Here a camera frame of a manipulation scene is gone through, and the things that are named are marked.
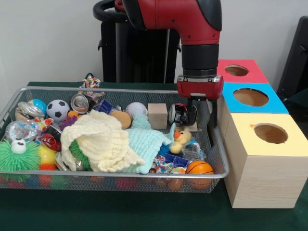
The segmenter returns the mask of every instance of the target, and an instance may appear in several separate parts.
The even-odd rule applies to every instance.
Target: stacked wooden boxes
[[[220,60],[218,127],[233,208],[292,208],[308,177],[308,141],[253,60]]]

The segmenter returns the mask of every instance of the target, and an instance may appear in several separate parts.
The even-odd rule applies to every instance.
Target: purple spiky toy
[[[72,126],[75,122],[77,121],[77,117],[73,116],[72,118],[67,117],[65,121],[63,121],[60,125],[59,128],[61,131],[64,130],[64,128]]]

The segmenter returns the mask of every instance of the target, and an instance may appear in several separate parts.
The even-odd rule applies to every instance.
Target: blue ball
[[[38,109],[40,109],[44,113],[44,115],[46,115],[47,105],[42,100],[34,99],[34,100],[30,100],[28,103],[32,104],[33,106],[36,106]]]

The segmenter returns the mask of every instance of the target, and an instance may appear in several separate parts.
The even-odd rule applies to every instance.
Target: cream knitted blanket
[[[131,165],[144,164],[130,147],[128,132],[121,123],[103,112],[92,110],[61,134],[62,158],[72,171],[76,171],[69,146],[76,139],[83,154],[89,158],[93,171],[116,172]]]

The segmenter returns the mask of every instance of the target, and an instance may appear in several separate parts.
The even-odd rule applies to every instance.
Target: yellow rubber duck
[[[174,132],[174,143],[170,148],[174,154],[179,154],[183,149],[184,145],[192,139],[192,134],[189,131],[175,131]]]

